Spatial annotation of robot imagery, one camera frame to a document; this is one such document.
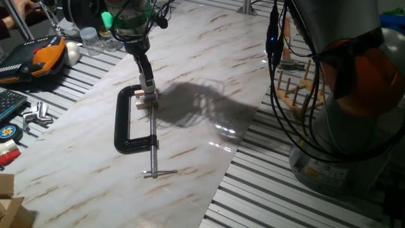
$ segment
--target clamp handle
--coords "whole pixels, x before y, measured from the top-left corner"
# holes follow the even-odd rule
[[[130,112],[131,97],[135,91],[142,90],[140,85],[130,85],[118,93],[115,114],[114,146],[124,155],[148,151],[152,145],[157,146],[156,135],[129,139],[130,136]]]

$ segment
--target keyboard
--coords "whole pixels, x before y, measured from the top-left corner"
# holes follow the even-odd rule
[[[27,97],[6,90],[0,94],[0,122],[26,102]]]

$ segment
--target wooden peg rack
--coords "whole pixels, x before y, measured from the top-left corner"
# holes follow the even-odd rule
[[[290,89],[289,87],[290,87],[291,78],[289,77],[287,79],[287,85],[285,87],[285,90],[282,90],[280,88],[280,84],[281,84],[281,80],[282,80],[284,71],[281,70],[280,76],[278,77],[277,87],[276,87],[277,96],[285,103],[285,105],[287,105],[287,107],[297,117],[299,117],[300,120],[302,119],[302,117],[304,116],[305,113],[304,113],[304,109],[302,107],[300,108],[297,106],[296,100],[297,100],[298,91],[300,89],[306,88],[309,91],[312,90],[313,83],[312,83],[312,81],[307,79],[310,65],[311,65],[311,60],[308,60],[308,64],[307,64],[306,70],[305,70],[305,75],[303,78],[301,78],[299,80],[301,82],[301,85],[298,85],[295,88]],[[294,97],[292,99],[288,97],[288,94],[290,94],[290,93],[294,93]],[[323,88],[318,92],[318,96],[316,99],[318,100],[318,102],[315,104],[315,107],[319,107],[324,104],[325,100],[323,99]],[[312,109],[312,105],[309,105],[309,94],[306,95],[303,106],[307,106],[306,111]]]

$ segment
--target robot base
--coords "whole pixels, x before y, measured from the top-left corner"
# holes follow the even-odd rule
[[[312,155],[325,160],[335,160],[323,155],[310,146],[303,148]],[[344,194],[364,195],[373,185],[389,160],[390,153],[367,161],[349,163],[325,163],[310,158],[294,145],[290,150],[290,166],[306,187],[327,196]]]

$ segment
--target glass jar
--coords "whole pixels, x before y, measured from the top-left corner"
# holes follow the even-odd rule
[[[95,28],[83,28],[80,31],[80,36],[89,56],[99,56],[104,51],[103,44],[101,43]]]
[[[123,47],[120,41],[114,39],[114,37],[107,31],[105,26],[100,27],[100,39],[103,43],[104,49],[109,52],[115,52]]]

